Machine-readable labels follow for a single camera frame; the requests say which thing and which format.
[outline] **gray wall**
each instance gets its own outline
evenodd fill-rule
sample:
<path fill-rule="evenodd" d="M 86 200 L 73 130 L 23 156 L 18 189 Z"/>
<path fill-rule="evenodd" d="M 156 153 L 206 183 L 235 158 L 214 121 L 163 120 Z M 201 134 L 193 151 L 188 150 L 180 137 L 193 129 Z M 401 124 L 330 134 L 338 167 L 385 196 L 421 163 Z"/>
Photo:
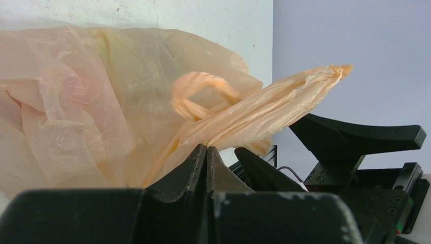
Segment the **gray wall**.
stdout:
<path fill-rule="evenodd" d="M 274 0 L 273 33 L 274 81 L 321 65 L 355 65 L 312 113 L 356 124 L 418 124 L 431 135 L 431 1 Z M 367 156 L 362 168 L 418 162 L 431 173 L 430 140 L 421 150 Z M 306 177 L 313 155 L 289 129 L 274 141 L 279 165 Z"/>

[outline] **translucent plastic bag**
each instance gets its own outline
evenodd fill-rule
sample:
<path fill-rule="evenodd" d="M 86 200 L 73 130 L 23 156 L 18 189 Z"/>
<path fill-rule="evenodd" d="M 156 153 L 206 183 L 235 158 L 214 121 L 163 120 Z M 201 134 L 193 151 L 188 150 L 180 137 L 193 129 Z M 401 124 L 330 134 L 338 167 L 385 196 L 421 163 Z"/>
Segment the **translucent plastic bag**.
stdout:
<path fill-rule="evenodd" d="M 2 31 L 0 190 L 147 187 L 198 143 L 265 154 L 350 70 L 261 90 L 237 54 L 179 30 Z"/>

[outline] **white table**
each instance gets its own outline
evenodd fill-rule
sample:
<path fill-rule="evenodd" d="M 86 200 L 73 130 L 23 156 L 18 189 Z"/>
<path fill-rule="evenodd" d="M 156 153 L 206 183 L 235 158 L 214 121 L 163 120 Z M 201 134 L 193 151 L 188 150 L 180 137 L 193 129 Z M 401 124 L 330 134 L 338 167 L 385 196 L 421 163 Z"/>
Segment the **white table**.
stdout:
<path fill-rule="evenodd" d="M 65 24 L 180 29 L 238 53 L 251 75 L 265 86 L 272 82 L 272 1 L 1 0 L 1 29 Z M 236 162 L 233 150 L 222 158 L 227 165 Z M 0 213 L 7 203 L 0 195 Z"/>

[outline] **wire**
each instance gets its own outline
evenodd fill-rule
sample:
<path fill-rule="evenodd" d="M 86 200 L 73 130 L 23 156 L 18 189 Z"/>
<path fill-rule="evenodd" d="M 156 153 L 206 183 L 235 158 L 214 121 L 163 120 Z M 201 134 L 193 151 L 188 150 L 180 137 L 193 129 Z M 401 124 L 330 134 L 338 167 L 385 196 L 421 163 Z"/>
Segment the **wire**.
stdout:
<path fill-rule="evenodd" d="M 278 168 L 278 170 L 282 170 L 282 169 L 288 169 L 290 172 L 292 172 L 292 174 L 298 179 L 299 182 L 303 183 L 304 181 L 301 179 L 301 177 L 299 177 L 299 175 L 295 172 L 295 170 L 293 170 L 291 167 L 288 166 L 282 166 L 280 168 Z"/>

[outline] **plastic bag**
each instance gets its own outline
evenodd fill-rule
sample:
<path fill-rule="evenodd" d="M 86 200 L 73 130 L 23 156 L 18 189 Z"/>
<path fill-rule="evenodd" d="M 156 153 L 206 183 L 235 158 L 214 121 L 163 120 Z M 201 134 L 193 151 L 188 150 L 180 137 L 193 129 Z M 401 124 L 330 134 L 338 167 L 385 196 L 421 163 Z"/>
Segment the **plastic bag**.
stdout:
<path fill-rule="evenodd" d="M 273 133 L 351 70 L 316 68 L 261 90 L 237 54 L 156 28 L 2 31 L 0 43 L 0 190 L 9 198 L 147 187 L 198 143 L 264 154 Z"/>

